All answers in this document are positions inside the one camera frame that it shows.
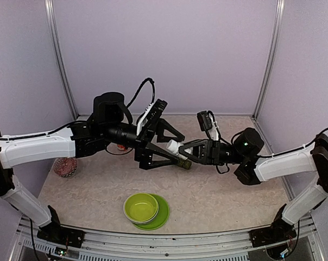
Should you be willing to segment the small white pill bottle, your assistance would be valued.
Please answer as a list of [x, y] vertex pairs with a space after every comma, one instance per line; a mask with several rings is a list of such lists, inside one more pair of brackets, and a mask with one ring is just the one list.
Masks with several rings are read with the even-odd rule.
[[177, 156], [178, 158], [182, 159], [182, 160], [187, 160], [188, 158], [181, 155], [179, 153], [179, 147], [182, 146], [182, 143], [177, 142], [175, 140], [170, 140], [167, 145], [166, 145], [166, 149], [173, 155]]

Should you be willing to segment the red pill bottle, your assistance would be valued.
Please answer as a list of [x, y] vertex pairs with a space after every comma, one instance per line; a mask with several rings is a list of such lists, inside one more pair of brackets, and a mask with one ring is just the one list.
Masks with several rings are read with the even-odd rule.
[[127, 149], [123, 145], [117, 145], [117, 149], [120, 151], [126, 151]]

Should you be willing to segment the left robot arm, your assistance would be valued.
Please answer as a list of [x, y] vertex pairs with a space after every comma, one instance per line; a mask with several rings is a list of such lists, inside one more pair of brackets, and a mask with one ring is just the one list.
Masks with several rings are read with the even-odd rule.
[[15, 177], [17, 165], [53, 158], [83, 158], [118, 144], [135, 150], [135, 160], [144, 170], [175, 165], [178, 157], [161, 149], [152, 140], [177, 142], [184, 135], [161, 115], [167, 103], [157, 100], [145, 111], [137, 125], [119, 92], [107, 92], [93, 101], [87, 120], [68, 123], [56, 130], [35, 134], [2, 135], [0, 132], [0, 198], [29, 217], [39, 229], [56, 242], [66, 237], [56, 211], [44, 206]]

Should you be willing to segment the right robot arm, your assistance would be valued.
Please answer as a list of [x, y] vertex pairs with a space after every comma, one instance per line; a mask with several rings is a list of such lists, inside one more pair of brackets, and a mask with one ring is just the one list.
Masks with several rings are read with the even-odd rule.
[[309, 144], [261, 156], [264, 141], [254, 128], [246, 128], [230, 144], [211, 139], [187, 142], [178, 148], [180, 155], [201, 165], [237, 164], [234, 174], [244, 185], [257, 185], [273, 178], [302, 172], [316, 172], [318, 178], [310, 183], [289, 204], [278, 212], [274, 225], [268, 229], [272, 241], [280, 241], [297, 223], [328, 198], [328, 136], [320, 132]]

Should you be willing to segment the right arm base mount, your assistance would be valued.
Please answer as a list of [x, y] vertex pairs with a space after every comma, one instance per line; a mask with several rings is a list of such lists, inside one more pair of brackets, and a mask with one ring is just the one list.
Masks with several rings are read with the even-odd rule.
[[289, 240], [290, 238], [295, 238], [297, 236], [294, 225], [290, 225], [282, 219], [282, 212], [285, 206], [286, 204], [279, 209], [270, 226], [252, 229], [249, 232], [253, 247], [274, 244]]

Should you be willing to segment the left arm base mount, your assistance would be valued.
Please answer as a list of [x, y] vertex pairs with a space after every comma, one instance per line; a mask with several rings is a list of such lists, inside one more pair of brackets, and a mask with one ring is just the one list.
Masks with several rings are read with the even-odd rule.
[[61, 225], [56, 210], [48, 205], [51, 222], [39, 227], [37, 237], [66, 247], [81, 248], [85, 232], [79, 229], [68, 228]]

